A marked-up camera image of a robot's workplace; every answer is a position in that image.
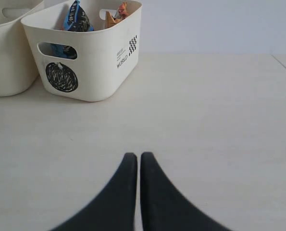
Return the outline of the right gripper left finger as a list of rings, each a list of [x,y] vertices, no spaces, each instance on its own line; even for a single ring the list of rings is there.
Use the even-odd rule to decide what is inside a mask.
[[[54,231],[133,231],[137,195],[137,156],[125,153],[109,182],[84,208]]]

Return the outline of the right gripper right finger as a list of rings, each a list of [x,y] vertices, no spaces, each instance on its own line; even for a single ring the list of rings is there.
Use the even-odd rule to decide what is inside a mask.
[[[145,231],[228,231],[174,186],[152,152],[140,161],[140,206]]]

